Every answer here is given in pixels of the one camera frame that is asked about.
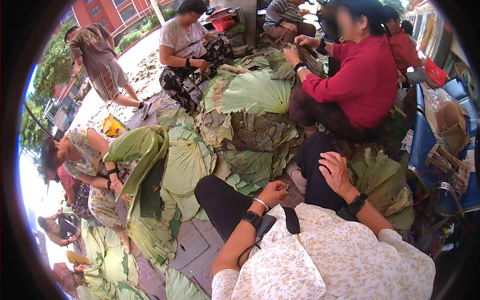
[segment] pole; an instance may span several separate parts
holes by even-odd
[[[28,111],[28,113],[30,114],[30,116],[32,116],[33,120],[35,121],[35,123],[37,123],[38,126],[40,126],[41,130],[43,131],[43,133],[45,133],[48,137],[53,137],[53,135],[50,133],[50,131],[48,131],[47,128],[45,128],[45,126],[43,126],[42,123],[40,123],[40,121],[36,118],[36,116],[33,114],[33,112],[30,110],[30,108],[28,107],[28,105],[26,103],[24,103],[24,106],[25,106],[25,109]]]
[[[161,26],[165,25],[165,19],[163,18],[162,12],[158,8],[156,0],[150,0],[150,3],[152,4],[153,10],[155,11],[155,14],[156,14],[156,17],[160,21],[160,25]]]

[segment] red bag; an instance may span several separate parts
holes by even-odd
[[[227,17],[213,20],[212,25],[213,27],[215,27],[215,30],[217,32],[224,32],[225,30],[228,30],[234,27],[235,21],[232,19],[232,17],[227,16]]]
[[[440,87],[445,84],[447,74],[440,69],[428,56],[427,61],[425,62],[425,73],[427,73],[427,76]]]

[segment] red long-sleeve shirt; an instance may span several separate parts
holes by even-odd
[[[327,79],[308,74],[303,90],[320,103],[338,103],[351,124],[377,128],[393,107],[398,89],[388,42],[383,36],[367,36],[358,44],[333,46],[340,70]]]
[[[422,66],[417,48],[405,30],[401,29],[400,32],[392,35],[390,43],[392,44],[396,68],[399,69],[402,74],[405,74],[409,67]]]

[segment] shoulder strap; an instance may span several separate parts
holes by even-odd
[[[291,234],[299,234],[300,233],[300,223],[299,218],[297,217],[297,213],[293,208],[284,207],[283,210],[285,211],[285,223],[287,224],[287,229]]]

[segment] dark hair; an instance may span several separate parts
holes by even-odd
[[[67,35],[69,35],[70,33],[72,33],[75,29],[77,28],[80,28],[78,26],[74,26],[72,28],[70,28],[69,30],[67,30],[67,32],[65,33],[65,37],[63,38],[63,41],[65,41],[65,43],[67,42]]]
[[[400,19],[400,15],[396,11],[396,9],[389,5],[384,6],[384,14],[385,14],[385,22],[388,22],[390,20],[397,21],[398,19]]]
[[[46,230],[45,228],[47,228],[47,220],[45,220],[44,217],[39,216],[37,221],[38,221],[38,224],[40,225],[40,228],[42,228],[43,230]]]
[[[203,14],[207,11],[207,4],[203,0],[185,0],[177,10],[179,14],[186,14],[187,12],[195,12]]]
[[[403,20],[401,27],[409,36],[413,36],[413,25],[409,20]]]
[[[42,160],[42,170],[44,172],[46,172],[48,169],[56,172],[57,166],[54,165],[54,162],[57,156],[57,148],[53,141],[55,141],[55,139],[47,138],[42,145],[42,154],[40,159]]]
[[[362,15],[368,19],[368,30],[373,36],[382,36],[385,29],[382,26],[385,16],[381,3],[378,0],[338,0],[338,6],[344,6],[354,20]]]

